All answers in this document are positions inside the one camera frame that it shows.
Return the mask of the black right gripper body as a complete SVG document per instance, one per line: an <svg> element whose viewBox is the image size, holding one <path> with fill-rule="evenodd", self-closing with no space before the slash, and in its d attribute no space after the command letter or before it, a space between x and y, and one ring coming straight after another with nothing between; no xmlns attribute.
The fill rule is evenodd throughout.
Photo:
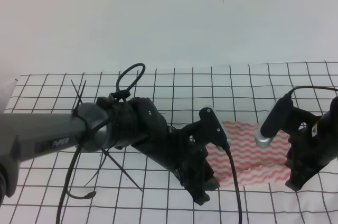
<svg viewBox="0 0 338 224"><path fill-rule="evenodd" d="M337 132L319 132L312 136L310 129L303 128L288 140L291 147L285 165L290 177L285 183L293 191L304 184L337 157Z"/></svg>

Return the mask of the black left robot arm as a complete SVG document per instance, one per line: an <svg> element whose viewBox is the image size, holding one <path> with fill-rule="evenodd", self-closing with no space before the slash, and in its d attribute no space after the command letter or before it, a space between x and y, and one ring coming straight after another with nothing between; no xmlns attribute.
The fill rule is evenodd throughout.
<svg viewBox="0 0 338 224"><path fill-rule="evenodd" d="M197 204L220 184L206 161L207 133L198 121L170 126L148 98L100 97L69 114L1 114L1 197L11 197L21 163L77 146L91 153L131 146L174 174Z"/></svg>

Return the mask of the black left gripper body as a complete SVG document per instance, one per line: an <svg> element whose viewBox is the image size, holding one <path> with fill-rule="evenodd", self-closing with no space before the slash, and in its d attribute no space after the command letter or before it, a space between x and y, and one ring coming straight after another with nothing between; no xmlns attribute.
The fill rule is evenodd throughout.
<svg viewBox="0 0 338 224"><path fill-rule="evenodd" d="M207 191L219 188L214 171L206 161L205 147L196 150L181 129L167 126L163 136L149 136L137 143L137 150L170 171L196 204L210 200Z"/></svg>

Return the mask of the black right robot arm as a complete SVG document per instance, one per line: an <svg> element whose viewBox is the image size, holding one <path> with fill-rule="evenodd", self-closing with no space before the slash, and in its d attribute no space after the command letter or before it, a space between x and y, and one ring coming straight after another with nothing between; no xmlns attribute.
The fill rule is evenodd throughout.
<svg viewBox="0 0 338 224"><path fill-rule="evenodd" d="M290 178L285 185L295 192L337 157L337 97L328 112L305 124L288 139L291 147L285 165Z"/></svg>

